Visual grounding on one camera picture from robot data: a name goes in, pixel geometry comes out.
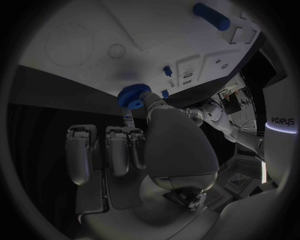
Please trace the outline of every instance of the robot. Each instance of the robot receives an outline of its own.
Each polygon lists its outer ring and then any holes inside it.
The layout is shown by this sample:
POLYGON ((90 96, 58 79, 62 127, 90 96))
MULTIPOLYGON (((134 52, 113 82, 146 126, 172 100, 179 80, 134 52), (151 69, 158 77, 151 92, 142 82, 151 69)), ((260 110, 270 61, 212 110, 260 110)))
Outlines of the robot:
MULTIPOLYGON (((213 225, 215 213, 207 212, 204 202, 206 192, 217 179, 219 164, 210 142, 199 127, 203 121, 222 131, 227 140, 253 150, 256 158, 264 162, 264 137, 241 131, 230 122, 225 111, 216 102, 204 104, 202 107, 177 109, 153 93, 149 86, 135 84, 125 87, 119 93, 118 103, 123 110, 125 126, 106 128, 106 161, 98 171, 93 169, 95 159, 99 159, 94 157, 96 149, 99 148, 96 127, 74 125, 68 129, 66 136, 68 173, 71 180, 78 185, 76 201, 80 206, 76 207, 76 212, 79 221, 88 222, 84 223, 85 225, 94 226, 95 221, 105 221, 109 224, 111 219, 119 219, 121 215, 125 215, 124 218, 128 222, 132 219, 133 223, 130 226, 137 224, 134 222, 136 218, 141 219, 138 224, 146 222, 147 224, 141 225, 143 234, 146 234, 147 231, 153 232, 149 219, 159 222, 161 216, 177 211, 183 212, 176 218, 192 218, 191 215, 184 216, 184 211, 192 211, 205 219, 211 219, 207 224, 213 225), (146 134, 135 127, 131 112, 131 109, 140 107, 144 107, 147 116, 146 134), (133 207, 133 210, 117 211, 111 207, 106 186, 108 175, 124 178, 132 167, 135 171, 147 172, 139 189, 143 204, 133 207), (99 192, 98 198, 95 197, 96 192, 99 192), (160 209, 159 215, 153 216, 153 209, 160 209), (97 216, 97 220, 89 219, 93 216, 97 216)), ((184 224, 176 228, 180 231, 184 224)), ((165 232, 168 239, 177 233, 172 224, 165 232)), ((101 232, 97 238, 116 237, 106 234, 108 233, 101 232)))

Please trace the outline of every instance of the blue component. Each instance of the blue component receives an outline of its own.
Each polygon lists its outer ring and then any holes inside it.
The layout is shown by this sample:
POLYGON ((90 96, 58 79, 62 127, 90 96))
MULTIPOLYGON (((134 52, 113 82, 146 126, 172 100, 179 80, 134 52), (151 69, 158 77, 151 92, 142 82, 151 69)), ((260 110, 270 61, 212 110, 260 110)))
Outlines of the blue component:
POLYGON ((117 95, 117 103, 122 108, 139 109, 144 106, 139 99, 142 92, 151 92, 151 88, 143 83, 127 86, 117 95))
POLYGON ((164 90, 161 93, 162 93, 162 96, 163 96, 164 99, 168 99, 169 98, 169 92, 168 92, 168 90, 164 90))
POLYGON ((165 66, 163 68, 163 70, 164 70, 164 73, 165 73, 166 76, 171 77, 171 75, 172 75, 173 72, 172 72, 172 70, 171 70, 171 68, 169 66, 165 66))
POLYGON ((192 10, 194 14, 204 18, 220 31, 225 31, 230 27, 230 20, 228 17, 225 17, 223 14, 202 3, 197 3, 192 10))

